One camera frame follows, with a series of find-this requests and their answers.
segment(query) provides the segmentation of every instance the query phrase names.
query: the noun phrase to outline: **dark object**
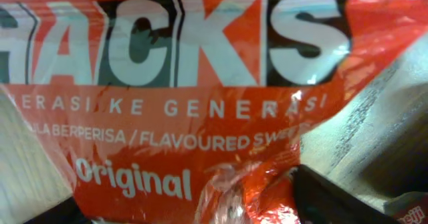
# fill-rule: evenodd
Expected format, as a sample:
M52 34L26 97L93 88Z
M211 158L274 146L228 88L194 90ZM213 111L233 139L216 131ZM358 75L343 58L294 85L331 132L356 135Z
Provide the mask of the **dark object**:
M293 182L301 223L399 223L359 201L305 165L300 165L293 173Z
M34 217L25 224L61 223L61 224L91 224L85 218L72 197L56 205L52 209Z

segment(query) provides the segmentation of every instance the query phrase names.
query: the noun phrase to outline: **candy bag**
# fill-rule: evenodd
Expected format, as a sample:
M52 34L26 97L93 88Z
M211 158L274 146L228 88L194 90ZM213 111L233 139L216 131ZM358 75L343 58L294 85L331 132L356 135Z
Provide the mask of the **candy bag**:
M132 223L298 223L299 135L428 24L425 0L0 2L1 87L83 214Z

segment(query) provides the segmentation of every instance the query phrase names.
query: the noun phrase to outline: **plastic packaging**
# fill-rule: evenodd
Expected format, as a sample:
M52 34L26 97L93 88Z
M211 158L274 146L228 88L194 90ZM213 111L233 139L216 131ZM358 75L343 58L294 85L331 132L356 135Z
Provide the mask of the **plastic packaging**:
M82 212L133 223L298 223L299 134L428 24L425 0L1 2L2 88Z

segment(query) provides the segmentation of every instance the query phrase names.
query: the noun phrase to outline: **wooden surface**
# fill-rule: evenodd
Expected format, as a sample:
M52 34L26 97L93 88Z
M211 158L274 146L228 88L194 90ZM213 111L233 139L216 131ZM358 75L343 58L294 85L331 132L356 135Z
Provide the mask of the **wooden surface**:
M408 191L428 166L425 49L426 37L343 111L305 134L302 162L378 209ZM22 223L71 191L5 99L0 117L0 224Z

